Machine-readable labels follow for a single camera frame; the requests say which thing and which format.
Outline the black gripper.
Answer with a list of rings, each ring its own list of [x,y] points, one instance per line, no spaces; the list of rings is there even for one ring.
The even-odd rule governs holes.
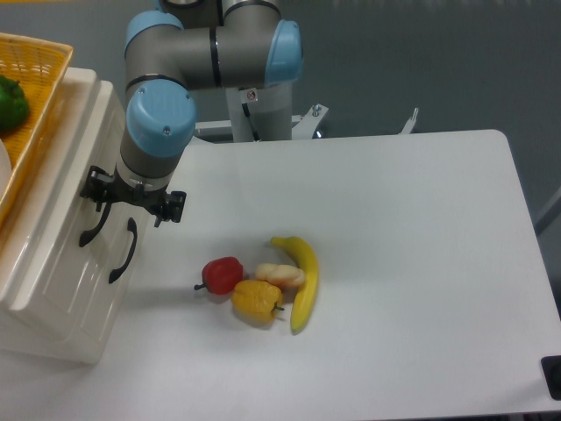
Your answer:
[[[162,222],[181,222],[187,193],[132,187],[119,174],[110,175],[98,166],[91,166],[84,179],[80,197],[92,201],[96,205],[96,212],[100,212],[106,203],[128,203],[142,208],[155,216],[154,227],[158,228]]]

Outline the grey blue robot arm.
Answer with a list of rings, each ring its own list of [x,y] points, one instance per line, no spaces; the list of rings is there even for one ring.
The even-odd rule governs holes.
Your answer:
[[[195,133],[194,91],[226,89],[235,138],[292,136],[292,86],[303,67],[299,25],[276,1],[158,1],[128,24],[124,134],[112,172],[92,167],[81,195],[179,222],[186,201],[168,184]]]

